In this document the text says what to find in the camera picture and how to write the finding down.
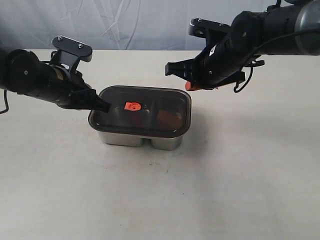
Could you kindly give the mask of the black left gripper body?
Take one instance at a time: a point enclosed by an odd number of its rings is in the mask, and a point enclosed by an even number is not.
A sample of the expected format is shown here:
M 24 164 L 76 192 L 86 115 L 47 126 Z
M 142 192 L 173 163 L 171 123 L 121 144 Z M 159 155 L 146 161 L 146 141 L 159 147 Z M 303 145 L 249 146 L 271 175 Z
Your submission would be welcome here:
M 48 64 L 47 101 L 70 110 L 95 110 L 107 113 L 111 104 L 85 83 L 79 71 L 69 72 L 62 65 Z

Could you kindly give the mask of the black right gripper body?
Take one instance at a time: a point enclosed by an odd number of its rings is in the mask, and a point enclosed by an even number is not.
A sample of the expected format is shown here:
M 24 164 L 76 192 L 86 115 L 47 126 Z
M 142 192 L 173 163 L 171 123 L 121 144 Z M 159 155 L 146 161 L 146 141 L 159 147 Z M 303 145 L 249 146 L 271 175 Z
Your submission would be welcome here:
M 194 58 L 168 62 L 165 75 L 179 77 L 192 86 L 212 90 L 229 84 L 241 84 L 246 80 L 246 37 L 211 37 L 205 48 Z

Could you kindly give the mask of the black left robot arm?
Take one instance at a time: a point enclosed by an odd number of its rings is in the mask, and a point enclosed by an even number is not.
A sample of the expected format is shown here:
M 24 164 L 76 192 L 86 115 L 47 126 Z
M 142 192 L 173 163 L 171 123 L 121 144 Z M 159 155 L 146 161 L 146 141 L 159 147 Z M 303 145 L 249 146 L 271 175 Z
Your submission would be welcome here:
M 32 51 L 1 50 L 1 89 L 53 103 L 62 109 L 107 113 L 110 103 L 85 83 L 82 73 L 77 70 L 81 61 L 91 61 L 92 48 L 73 40 L 54 46 L 56 50 L 49 61 L 39 60 Z

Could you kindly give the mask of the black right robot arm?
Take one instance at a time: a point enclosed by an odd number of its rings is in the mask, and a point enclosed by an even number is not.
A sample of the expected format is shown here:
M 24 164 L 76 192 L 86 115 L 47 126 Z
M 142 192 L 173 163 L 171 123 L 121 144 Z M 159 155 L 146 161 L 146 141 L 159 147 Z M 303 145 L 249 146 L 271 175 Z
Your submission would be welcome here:
M 193 18 L 188 33 L 205 39 L 205 48 L 194 58 L 168 62 L 165 75 L 204 90 L 234 84 L 239 93 L 251 79 L 244 68 L 263 66 L 263 55 L 320 54 L 320 3 L 290 0 L 282 6 L 277 1 L 263 12 L 242 11 L 229 25 Z

